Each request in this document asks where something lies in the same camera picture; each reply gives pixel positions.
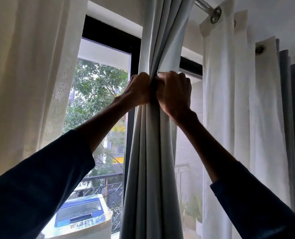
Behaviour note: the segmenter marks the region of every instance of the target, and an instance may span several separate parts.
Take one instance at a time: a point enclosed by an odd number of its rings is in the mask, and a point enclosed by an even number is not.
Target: sleeve
[[[34,239],[95,166],[74,130],[0,176],[0,238]]]
[[[211,189],[241,238],[295,238],[295,213],[240,162]]]

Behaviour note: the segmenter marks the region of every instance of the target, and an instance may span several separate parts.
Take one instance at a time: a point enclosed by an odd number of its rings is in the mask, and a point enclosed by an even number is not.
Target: window frame
[[[88,15],[85,17],[82,38],[125,52],[131,55],[130,77],[138,73],[138,64],[140,59],[141,39],[127,32],[121,31],[115,27],[105,24]],[[189,72],[199,79],[203,75],[203,66],[185,57],[181,57],[180,69]],[[125,195],[127,176],[129,171],[129,157],[131,153],[133,128],[134,128],[135,108],[128,112],[125,161],[123,170],[123,195]]]

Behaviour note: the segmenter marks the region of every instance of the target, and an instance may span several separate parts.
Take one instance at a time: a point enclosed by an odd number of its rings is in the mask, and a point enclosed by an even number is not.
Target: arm
[[[190,80],[160,73],[157,99],[199,154],[211,189],[242,238],[295,238],[295,213],[229,154],[189,108]]]
[[[0,238],[36,238],[83,177],[92,153],[130,109],[150,100],[150,77],[132,77],[124,93],[99,114],[0,176]]]

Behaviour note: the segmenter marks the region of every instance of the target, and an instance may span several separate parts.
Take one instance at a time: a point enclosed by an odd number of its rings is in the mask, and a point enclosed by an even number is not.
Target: white curtain
[[[0,0],[0,175],[61,135],[87,0]]]
[[[139,72],[179,70],[185,25],[195,0],[149,0]],[[183,238],[174,174],[176,127],[158,103],[136,109],[121,239]]]
[[[247,32],[247,11],[234,13],[234,0],[220,5],[215,24],[207,18],[203,36],[204,125],[231,154],[290,205],[281,86],[275,37],[255,56]],[[240,238],[210,189],[204,171],[203,239]]]

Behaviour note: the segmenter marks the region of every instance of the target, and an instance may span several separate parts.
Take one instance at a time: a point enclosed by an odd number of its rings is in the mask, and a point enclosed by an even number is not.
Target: curtain grommet
[[[222,9],[220,7],[215,8],[213,10],[213,15],[211,16],[211,24],[217,23],[221,14],[222,14]]]
[[[266,46],[265,45],[256,45],[255,48],[255,55],[261,55],[262,53],[264,53],[266,51]]]

